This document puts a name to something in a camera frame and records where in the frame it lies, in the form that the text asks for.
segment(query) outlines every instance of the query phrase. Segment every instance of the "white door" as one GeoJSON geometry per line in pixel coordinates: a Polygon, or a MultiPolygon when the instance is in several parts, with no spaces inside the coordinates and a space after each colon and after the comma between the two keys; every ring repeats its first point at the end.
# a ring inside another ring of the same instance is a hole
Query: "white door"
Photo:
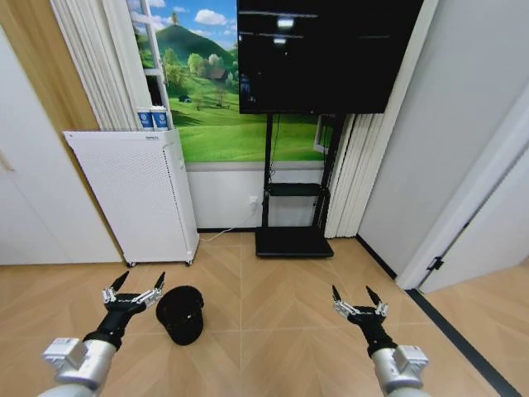
{"type": "Polygon", "coordinates": [[[433,271],[421,291],[432,292],[515,266],[528,256],[529,150],[526,150],[447,252],[445,264],[433,271]]]}
{"type": "Polygon", "coordinates": [[[121,261],[1,27],[0,59],[0,263],[121,261]]]}
{"type": "Polygon", "coordinates": [[[69,258],[31,205],[0,169],[0,265],[63,263],[69,258]]]}

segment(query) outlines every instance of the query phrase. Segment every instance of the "door hinge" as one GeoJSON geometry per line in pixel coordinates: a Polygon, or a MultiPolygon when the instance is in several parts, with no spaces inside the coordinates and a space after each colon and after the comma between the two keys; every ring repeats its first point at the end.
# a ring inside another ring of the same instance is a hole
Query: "door hinge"
{"type": "Polygon", "coordinates": [[[427,270],[439,270],[445,262],[442,259],[442,256],[436,256],[433,258],[431,264],[427,267],[427,270]]]}

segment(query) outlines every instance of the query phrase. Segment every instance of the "robotic arm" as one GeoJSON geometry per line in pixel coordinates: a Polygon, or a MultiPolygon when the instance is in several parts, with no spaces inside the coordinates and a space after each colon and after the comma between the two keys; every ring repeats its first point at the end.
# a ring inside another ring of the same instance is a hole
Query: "robotic arm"
{"type": "Polygon", "coordinates": [[[398,346],[384,331],[382,323],[388,315],[388,304],[367,287],[369,297],[376,307],[351,306],[341,300],[333,285],[334,309],[344,318],[360,327],[368,343],[367,353],[374,363],[374,372],[380,389],[389,397],[427,397],[421,391],[421,371],[427,366],[428,358],[419,347],[398,346]]]}
{"type": "Polygon", "coordinates": [[[122,345],[125,327],[132,316],[143,312],[162,296],[165,272],[153,289],[143,294],[116,294],[129,272],[118,277],[102,292],[107,315],[98,329],[81,342],[74,337],[55,339],[42,354],[57,371],[55,380],[62,383],[40,397],[93,397],[99,395],[114,353],[122,345]]]}

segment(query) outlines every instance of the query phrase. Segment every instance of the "white curtain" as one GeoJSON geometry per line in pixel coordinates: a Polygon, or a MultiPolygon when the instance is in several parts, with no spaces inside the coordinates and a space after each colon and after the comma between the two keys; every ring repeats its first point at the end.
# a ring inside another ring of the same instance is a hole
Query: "white curtain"
{"type": "Polygon", "coordinates": [[[325,237],[353,237],[358,227],[387,141],[381,136],[383,114],[351,114],[331,179],[331,203],[325,237]]]}
{"type": "Polygon", "coordinates": [[[51,0],[101,130],[141,129],[149,89],[125,0],[51,0]]]}

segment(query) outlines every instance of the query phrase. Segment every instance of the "landscape mural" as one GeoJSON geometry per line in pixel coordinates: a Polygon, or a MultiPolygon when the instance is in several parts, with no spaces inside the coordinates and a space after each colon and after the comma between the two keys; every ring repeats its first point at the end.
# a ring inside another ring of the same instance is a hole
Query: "landscape mural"
{"type": "MultiPolygon", "coordinates": [[[[127,2],[141,12],[138,1],[127,2]]],[[[264,160],[265,115],[239,114],[236,1],[150,0],[150,9],[186,161],[264,160]]],[[[135,33],[148,69],[145,26],[136,23],[135,33]]],[[[275,140],[274,116],[274,159],[322,160],[312,148],[316,127],[316,116],[282,114],[275,140]]]]}

